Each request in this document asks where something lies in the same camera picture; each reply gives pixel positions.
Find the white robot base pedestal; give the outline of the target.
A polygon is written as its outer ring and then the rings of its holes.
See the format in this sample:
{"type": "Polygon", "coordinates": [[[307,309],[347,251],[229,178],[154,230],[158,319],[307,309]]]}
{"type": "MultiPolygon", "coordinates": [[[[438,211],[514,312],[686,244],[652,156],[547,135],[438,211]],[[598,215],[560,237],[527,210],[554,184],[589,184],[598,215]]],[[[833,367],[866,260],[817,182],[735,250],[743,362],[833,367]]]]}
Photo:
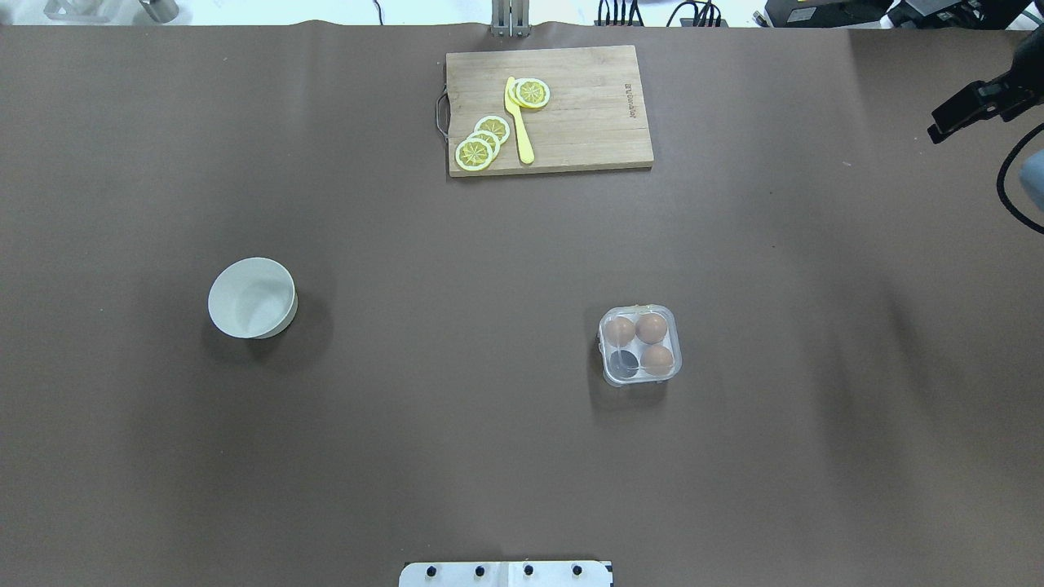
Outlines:
{"type": "Polygon", "coordinates": [[[399,586],[614,586],[613,565],[597,560],[408,563],[399,586]]]}

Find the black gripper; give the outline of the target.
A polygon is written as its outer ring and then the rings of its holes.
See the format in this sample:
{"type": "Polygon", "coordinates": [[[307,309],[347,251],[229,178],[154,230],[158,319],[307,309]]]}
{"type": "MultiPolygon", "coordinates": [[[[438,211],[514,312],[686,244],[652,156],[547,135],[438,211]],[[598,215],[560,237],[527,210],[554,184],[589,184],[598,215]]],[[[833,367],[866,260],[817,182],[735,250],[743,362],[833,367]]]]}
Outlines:
{"type": "Polygon", "coordinates": [[[931,112],[932,124],[927,133],[933,144],[940,144],[956,131],[969,124],[988,120],[1007,110],[1015,119],[1043,101],[1043,29],[1033,30],[1015,49],[1009,70],[1009,83],[969,83],[931,112]],[[1015,89],[1021,92],[1017,104],[1015,89]]]}

